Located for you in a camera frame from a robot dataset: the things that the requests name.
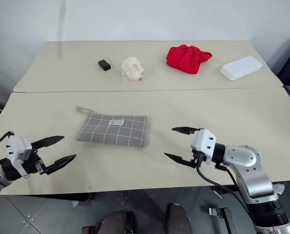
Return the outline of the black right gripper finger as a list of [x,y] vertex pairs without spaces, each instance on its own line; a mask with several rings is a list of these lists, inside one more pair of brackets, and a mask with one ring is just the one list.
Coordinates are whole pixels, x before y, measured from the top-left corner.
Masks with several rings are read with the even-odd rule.
[[199,129],[192,128],[192,127],[174,127],[172,128],[172,130],[182,133],[182,134],[190,135],[190,134],[194,134]]
[[176,155],[173,155],[173,154],[164,153],[164,155],[166,155],[167,157],[169,157],[170,159],[172,159],[176,163],[179,163],[181,165],[194,168],[194,160],[193,159],[191,159],[190,161],[186,161],[186,160],[183,160],[182,157],[176,156]]

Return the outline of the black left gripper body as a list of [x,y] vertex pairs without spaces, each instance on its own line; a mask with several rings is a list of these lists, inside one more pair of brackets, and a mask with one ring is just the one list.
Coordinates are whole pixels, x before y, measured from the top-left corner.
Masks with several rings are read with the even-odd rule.
[[47,167],[39,157],[38,150],[36,149],[32,149],[28,160],[24,160],[22,166],[28,175],[35,173],[40,173],[42,175],[47,172]]

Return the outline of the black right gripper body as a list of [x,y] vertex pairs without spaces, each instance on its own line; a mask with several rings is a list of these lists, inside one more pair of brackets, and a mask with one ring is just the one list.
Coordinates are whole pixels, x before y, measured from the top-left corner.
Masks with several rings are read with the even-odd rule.
[[206,162],[207,156],[200,151],[192,150],[193,153],[193,159],[190,161],[191,162],[191,167],[192,168],[200,168],[201,164],[203,162]]

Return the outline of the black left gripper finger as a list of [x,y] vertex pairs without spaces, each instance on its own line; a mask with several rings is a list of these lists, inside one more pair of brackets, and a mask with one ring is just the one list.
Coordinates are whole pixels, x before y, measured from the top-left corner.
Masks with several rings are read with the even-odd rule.
[[77,155],[74,154],[74,155],[65,156],[65,157],[62,157],[62,158],[56,160],[52,165],[46,167],[45,173],[47,175],[50,175],[50,174],[54,173],[55,171],[62,169],[67,164],[69,164],[76,156]]
[[56,144],[60,140],[64,139],[64,136],[51,136],[51,137],[46,137],[41,140],[35,141],[31,143],[32,149],[33,150],[38,150],[43,147],[48,147],[53,144]]

